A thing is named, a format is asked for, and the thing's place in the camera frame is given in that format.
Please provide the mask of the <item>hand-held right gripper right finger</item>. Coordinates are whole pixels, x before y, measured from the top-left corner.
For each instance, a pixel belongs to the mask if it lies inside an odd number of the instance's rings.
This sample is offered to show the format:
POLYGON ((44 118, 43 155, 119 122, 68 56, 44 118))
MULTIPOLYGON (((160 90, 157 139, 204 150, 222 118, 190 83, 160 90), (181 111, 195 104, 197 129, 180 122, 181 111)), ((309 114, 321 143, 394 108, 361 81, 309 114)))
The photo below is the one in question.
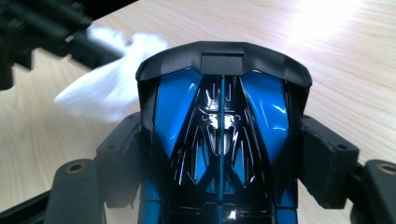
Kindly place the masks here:
POLYGON ((316 119, 304 116, 299 179, 325 209, 342 209, 347 174, 356 166, 359 149, 316 119))

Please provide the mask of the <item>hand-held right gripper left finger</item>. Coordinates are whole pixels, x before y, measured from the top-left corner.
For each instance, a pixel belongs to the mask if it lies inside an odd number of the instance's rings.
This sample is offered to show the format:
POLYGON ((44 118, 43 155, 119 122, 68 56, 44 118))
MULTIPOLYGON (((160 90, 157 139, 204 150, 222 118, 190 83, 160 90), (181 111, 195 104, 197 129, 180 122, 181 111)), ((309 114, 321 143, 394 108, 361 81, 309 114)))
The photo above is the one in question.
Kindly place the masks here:
POLYGON ((127 116, 96 149, 100 186, 106 206, 133 204, 144 173, 146 148, 141 113, 127 116))

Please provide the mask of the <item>white wet wipe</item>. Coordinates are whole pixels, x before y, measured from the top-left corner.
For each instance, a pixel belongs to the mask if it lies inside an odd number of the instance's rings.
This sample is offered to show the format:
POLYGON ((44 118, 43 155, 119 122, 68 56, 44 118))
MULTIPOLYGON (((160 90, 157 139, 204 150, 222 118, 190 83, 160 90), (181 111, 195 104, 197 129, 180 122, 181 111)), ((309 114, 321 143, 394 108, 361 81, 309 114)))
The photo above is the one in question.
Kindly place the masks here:
POLYGON ((77 117, 119 122, 138 101, 135 73, 139 65, 166 50, 168 43, 158 34, 135 33, 126 37, 121 31, 98 25, 88 28, 88 39, 120 57, 79 77, 53 102, 77 117))

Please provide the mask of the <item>blue toy car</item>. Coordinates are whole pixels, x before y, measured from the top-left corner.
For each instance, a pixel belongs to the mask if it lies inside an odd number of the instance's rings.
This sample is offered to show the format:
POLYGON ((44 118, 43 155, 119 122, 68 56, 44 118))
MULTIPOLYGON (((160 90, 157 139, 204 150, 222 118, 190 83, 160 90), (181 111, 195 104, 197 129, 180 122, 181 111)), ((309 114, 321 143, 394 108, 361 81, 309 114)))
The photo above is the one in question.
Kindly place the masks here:
POLYGON ((195 42, 145 60, 136 79, 148 139, 139 224, 298 224, 303 65, 195 42))

